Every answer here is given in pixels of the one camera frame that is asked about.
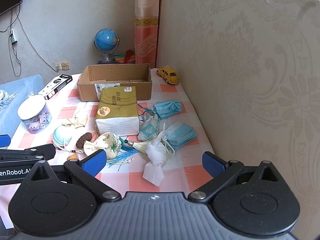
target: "glass jar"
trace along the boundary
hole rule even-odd
[[[42,95],[34,95],[19,106],[18,116],[29,133],[39,133],[51,122],[52,116]]]

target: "white wall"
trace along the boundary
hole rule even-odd
[[[134,0],[23,0],[19,17],[47,62],[53,65],[55,61],[67,60],[70,64],[69,71],[53,71],[35,53],[17,20],[13,27],[18,38],[18,57],[22,61],[19,78],[40,74],[46,84],[58,74],[81,73],[87,65],[97,63],[100,52],[93,39],[98,30],[106,27],[119,35],[117,54],[134,50]],[[9,24],[10,12],[7,12],[0,16],[0,30]],[[9,32],[0,33],[0,83],[18,79],[12,71],[8,36]]]

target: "blue string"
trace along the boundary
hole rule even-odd
[[[154,113],[154,114],[157,114],[158,117],[159,117],[159,119],[161,119],[160,115],[159,115],[156,111],[151,110],[151,109],[144,108],[143,106],[141,106],[141,105],[139,105],[139,104],[138,104],[138,106],[140,106],[142,109],[145,110],[145,111],[143,112],[143,114],[144,114],[145,112],[147,112],[148,114],[150,114],[149,112],[152,112],[152,113]]]
[[[127,145],[124,145],[124,140],[120,137],[119,140],[121,141],[121,149],[124,150],[124,153],[119,153],[117,157],[110,159],[113,162],[119,162],[119,161],[124,161],[126,158],[130,157],[131,155],[134,155],[135,153],[139,152],[137,149],[129,147]]]

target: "gold tissue package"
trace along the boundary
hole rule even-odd
[[[102,89],[96,115],[99,133],[112,132],[118,136],[139,133],[136,87]]]

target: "blue gripper pad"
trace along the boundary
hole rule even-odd
[[[205,152],[202,155],[202,166],[210,176],[214,178],[225,171],[229,167],[229,163],[220,159],[211,152]]]
[[[9,135],[0,135],[0,147],[7,147],[11,143],[11,138]]]
[[[91,176],[97,176],[97,174],[106,166],[107,154],[104,150],[95,152],[89,155],[87,158],[79,162],[79,166],[84,169]]]

